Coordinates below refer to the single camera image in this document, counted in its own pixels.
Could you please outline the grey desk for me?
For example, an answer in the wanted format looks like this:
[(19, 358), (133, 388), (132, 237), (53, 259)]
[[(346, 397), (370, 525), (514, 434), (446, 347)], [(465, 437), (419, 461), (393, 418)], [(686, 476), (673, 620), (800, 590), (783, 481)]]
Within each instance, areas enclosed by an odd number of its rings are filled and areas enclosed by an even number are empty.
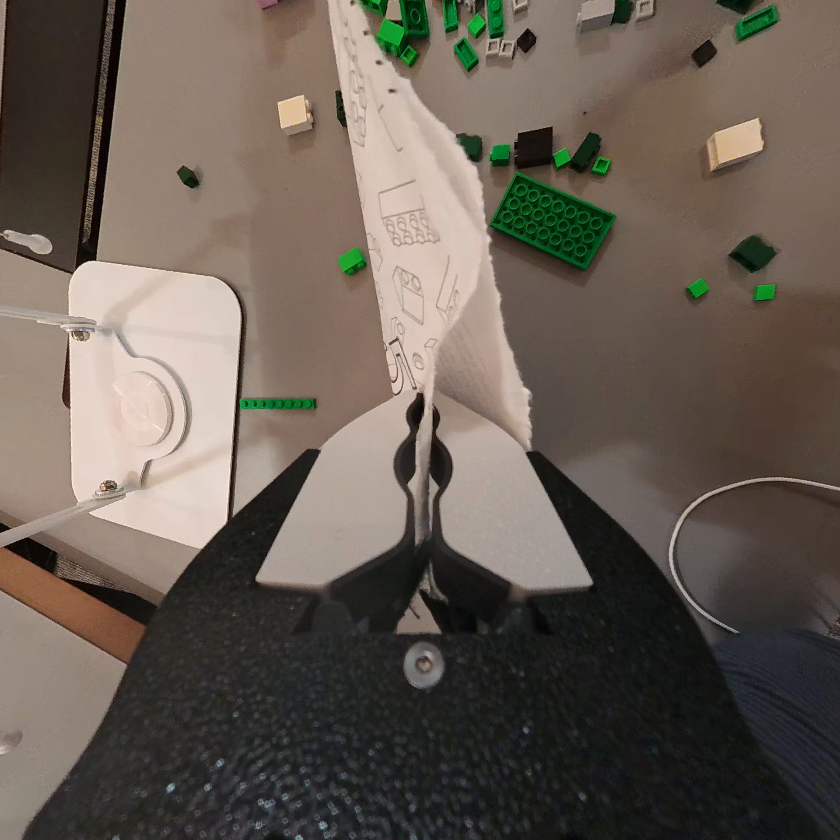
[[(643, 23), (577, 38), (580, 2), (531, 2), (538, 42), (465, 74), (432, 16), (395, 68), (455, 133), (486, 146), (553, 126), (599, 133), (607, 176), (532, 176), (616, 215), (587, 271), (493, 232), (507, 336), (532, 394), (535, 448), (663, 569), (702, 493), (758, 476), (838, 485), (838, 2), (778, 2), (737, 43), (716, 2), (657, 2)], [(690, 54), (710, 39), (717, 55)], [(390, 395), (324, 2), (129, 2), (98, 257), (225, 280), (245, 317), (241, 392), (314, 396), (313, 413), (245, 413), (234, 511), (305, 449)], [(277, 102), (310, 101), (286, 136)], [(709, 173), (706, 143), (759, 118), (764, 150)], [(186, 165), (201, 184), (184, 186)], [(759, 235), (778, 254), (728, 257)], [(710, 287), (693, 301), (686, 287)], [(753, 289), (776, 284), (776, 298)]]

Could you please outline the large green studded plate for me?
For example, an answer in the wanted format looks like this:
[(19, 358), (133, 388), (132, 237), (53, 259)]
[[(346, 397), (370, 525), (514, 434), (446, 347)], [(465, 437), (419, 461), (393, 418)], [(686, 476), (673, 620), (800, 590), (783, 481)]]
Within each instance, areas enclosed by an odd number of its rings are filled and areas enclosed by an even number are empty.
[(490, 227), (570, 266), (587, 270), (616, 216), (517, 172)]

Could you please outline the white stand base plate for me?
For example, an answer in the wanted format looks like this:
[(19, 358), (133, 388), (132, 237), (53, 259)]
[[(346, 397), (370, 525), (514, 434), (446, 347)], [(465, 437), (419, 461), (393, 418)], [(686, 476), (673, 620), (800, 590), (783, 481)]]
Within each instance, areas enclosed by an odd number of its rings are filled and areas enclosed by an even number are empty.
[(11, 528), (2, 546), (90, 513), (202, 548), (228, 519), (243, 315), (222, 280), (89, 261), (68, 314), (2, 317), (69, 337), (70, 473), (77, 504)]

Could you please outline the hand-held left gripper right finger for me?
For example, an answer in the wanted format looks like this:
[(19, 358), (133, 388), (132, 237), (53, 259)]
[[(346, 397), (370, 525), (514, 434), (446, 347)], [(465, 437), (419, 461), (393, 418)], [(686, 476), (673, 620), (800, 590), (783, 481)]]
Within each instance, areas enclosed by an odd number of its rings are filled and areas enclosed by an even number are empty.
[(584, 592), (592, 577), (525, 448), (446, 395), (430, 461), (437, 587), (459, 601)]

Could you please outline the dark green slope brick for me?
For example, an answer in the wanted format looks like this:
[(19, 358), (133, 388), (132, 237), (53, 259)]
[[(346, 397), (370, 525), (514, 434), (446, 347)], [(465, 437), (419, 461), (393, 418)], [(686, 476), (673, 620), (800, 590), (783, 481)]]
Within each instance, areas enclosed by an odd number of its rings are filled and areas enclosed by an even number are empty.
[(755, 273), (766, 267), (777, 254), (776, 248), (754, 234), (738, 243), (728, 257), (749, 273)]

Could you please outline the large cream brick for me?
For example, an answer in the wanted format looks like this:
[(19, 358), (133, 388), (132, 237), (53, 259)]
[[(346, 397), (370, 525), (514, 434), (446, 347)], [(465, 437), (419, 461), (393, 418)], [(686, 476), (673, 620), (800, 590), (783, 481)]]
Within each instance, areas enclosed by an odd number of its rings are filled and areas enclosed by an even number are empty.
[(759, 118), (714, 132), (706, 143), (709, 173), (748, 161), (764, 150)]

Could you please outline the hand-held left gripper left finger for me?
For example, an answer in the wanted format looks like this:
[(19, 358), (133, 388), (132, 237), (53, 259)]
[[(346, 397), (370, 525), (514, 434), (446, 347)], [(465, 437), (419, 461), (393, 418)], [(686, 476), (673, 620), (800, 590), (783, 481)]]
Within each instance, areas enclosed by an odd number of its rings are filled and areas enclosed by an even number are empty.
[(321, 447), (256, 582), (334, 599), (399, 599), (416, 573), (415, 442), (424, 397), (405, 392)]

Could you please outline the white paper bag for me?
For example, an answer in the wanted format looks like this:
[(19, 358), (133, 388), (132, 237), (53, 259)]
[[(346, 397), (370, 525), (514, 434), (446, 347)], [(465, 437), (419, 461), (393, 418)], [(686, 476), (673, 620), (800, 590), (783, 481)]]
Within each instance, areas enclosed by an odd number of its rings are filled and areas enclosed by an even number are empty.
[(477, 169), (362, 6), (328, 10), (392, 393), (446, 394), (530, 449), (531, 395), (503, 324)]

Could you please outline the black square brick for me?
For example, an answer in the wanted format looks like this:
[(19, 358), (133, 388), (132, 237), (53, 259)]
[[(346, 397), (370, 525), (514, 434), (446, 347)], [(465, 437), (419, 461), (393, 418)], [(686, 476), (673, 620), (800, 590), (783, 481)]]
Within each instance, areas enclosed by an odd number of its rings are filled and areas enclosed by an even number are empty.
[(513, 144), (517, 169), (549, 165), (553, 160), (553, 127), (519, 132)]

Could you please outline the white square brick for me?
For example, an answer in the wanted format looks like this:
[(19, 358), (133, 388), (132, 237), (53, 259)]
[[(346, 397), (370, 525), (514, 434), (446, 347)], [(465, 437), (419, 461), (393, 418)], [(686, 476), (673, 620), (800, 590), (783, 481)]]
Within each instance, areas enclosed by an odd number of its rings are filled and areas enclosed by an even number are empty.
[(287, 137), (313, 129), (312, 107), (307, 97), (302, 94), (279, 100), (277, 113), (280, 129)]

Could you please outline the person's torso in ribbed sweater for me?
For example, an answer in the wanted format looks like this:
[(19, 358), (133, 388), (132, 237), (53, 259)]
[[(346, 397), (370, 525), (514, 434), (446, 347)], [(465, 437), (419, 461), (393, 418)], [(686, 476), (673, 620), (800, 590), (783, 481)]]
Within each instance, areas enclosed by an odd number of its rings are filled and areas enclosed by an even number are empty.
[(792, 630), (713, 649), (742, 716), (824, 838), (839, 838), (839, 642)]

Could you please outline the white table with wooden edge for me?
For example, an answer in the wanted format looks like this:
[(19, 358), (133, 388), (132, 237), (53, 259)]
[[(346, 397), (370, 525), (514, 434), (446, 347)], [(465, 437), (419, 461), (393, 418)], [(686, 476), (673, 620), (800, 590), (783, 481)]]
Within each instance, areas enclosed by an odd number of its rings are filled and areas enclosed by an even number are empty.
[(1, 838), (21, 838), (109, 709), (143, 624), (2, 549)]

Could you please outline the black rectangular panel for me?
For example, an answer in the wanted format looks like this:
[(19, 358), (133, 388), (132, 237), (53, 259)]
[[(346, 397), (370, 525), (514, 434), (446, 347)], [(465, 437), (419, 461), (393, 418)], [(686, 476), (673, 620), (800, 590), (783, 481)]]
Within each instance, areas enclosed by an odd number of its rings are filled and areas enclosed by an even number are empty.
[(95, 259), (126, 2), (3, 2), (2, 249)]

